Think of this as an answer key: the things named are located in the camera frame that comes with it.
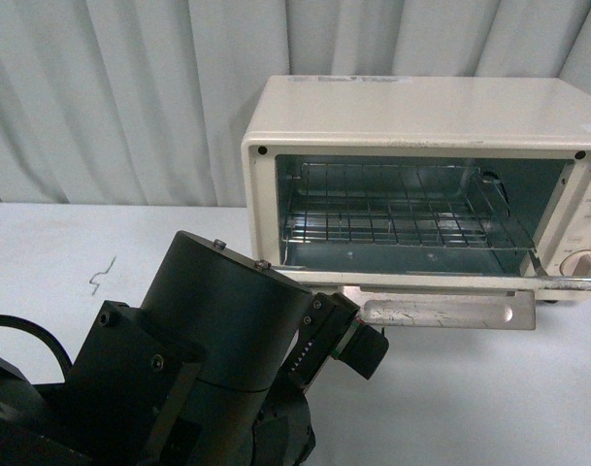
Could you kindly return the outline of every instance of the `black cable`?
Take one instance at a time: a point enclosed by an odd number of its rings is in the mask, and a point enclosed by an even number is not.
[[[51,335],[45,328],[21,317],[1,315],[0,327],[9,327],[16,330],[21,330],[41,340],[45,345],[47,345],[47,347],[57,359],[60,369],[62,370],[62,375],[64,376],[64,379],[66,379],[66,376],[69,374],[71,366],[73,365],[71,358],[66,353],[60,342],[58,342],[55,337]]]

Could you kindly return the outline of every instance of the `white curtain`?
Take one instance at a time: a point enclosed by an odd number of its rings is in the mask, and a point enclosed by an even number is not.
[[[0,201],[242,206],[276,74],[560,77],[591,0],[0,0]]]

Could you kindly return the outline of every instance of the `control knob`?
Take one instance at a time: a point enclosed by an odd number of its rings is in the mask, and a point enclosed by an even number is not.
[[[560,273],[567,277],[591,277],[591,250],[571,254],[560,265]]]

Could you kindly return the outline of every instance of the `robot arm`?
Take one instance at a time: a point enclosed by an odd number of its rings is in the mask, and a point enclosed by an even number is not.
[[[0,361],[0,464],[300,464],[326,359],[369,378],[387,351],[357,311],[180,232],[140,308],[103,304],[65,383]]]

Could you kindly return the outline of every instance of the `white table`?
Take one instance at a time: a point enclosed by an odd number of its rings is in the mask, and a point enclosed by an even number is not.
[[[74,359],[103,300],[140,305],[181,229],[250,254],[245,209],[0,204],[0,314],[43,325]],[[535,332],[386,335],[369,382],[330,361],[309,391],[308,465],[591,465],[591,299],[539,307]],[[15,330],[0,329],[0,356],[33,383],[62,380]]]

